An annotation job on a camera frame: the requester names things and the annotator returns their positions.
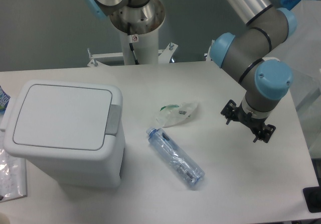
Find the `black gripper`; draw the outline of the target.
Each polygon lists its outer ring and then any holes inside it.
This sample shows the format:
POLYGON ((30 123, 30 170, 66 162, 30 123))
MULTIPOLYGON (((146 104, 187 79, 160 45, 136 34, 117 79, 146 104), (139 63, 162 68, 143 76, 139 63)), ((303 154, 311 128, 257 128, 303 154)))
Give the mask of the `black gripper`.
POLYGON ((242 106, 237 106, 233 100, 229 100, 221 110, 221 115, 226 119, 226 125, 231 121, 240 122, 248 127, 255 135, 253 142, 263 141, 268 143, 271 136, 276 130, 274 125, 266 125, 265 119, 256 119, 252 117, 252 113, 245 113, 242 106))

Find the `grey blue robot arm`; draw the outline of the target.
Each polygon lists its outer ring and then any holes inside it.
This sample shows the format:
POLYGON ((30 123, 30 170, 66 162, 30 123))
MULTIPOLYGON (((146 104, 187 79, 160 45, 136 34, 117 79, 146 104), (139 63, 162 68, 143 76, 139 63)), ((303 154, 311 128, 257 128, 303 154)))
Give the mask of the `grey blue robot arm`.
MULTIPOLYGON (((265 121, 287 94, 292 82, 291 68, 275 59, 265 59, 274 48, 296 30, 295 15, 285 8, 275 8, 269 0, 227 0, 247 31, 237 37, 219 36, 211 45, 209 56, 245 90, 240 104, 230 100, 221 114, 228 122, 248 127, 255 140, 268 142, 275 126, 265 121)), ((126 65, 157 64, 158 29, 165 20, 159 0, 85 0, 92 14, 110 18, 122 39, 126 65)))

